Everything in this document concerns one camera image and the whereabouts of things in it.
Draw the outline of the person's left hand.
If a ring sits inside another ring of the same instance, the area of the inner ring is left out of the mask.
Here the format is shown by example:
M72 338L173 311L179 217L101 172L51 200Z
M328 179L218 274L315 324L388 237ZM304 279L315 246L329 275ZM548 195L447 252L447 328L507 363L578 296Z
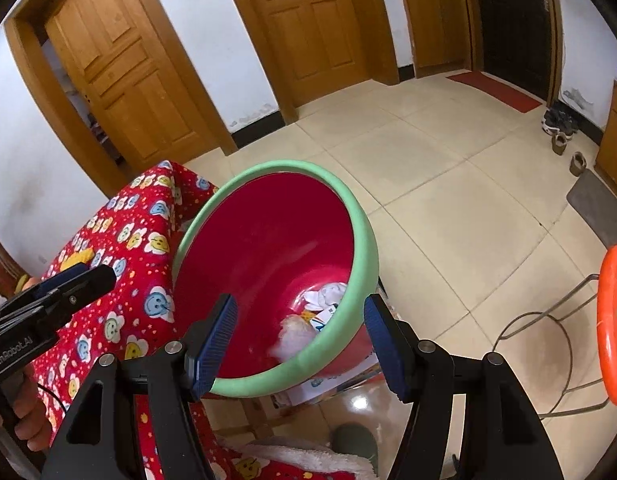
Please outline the person's left hand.
M49 448L52 427L46 416L46 406L38 393L32 363L24 367L21 377L22 382L11 402L18 419L14 433L32 452L45 452Z

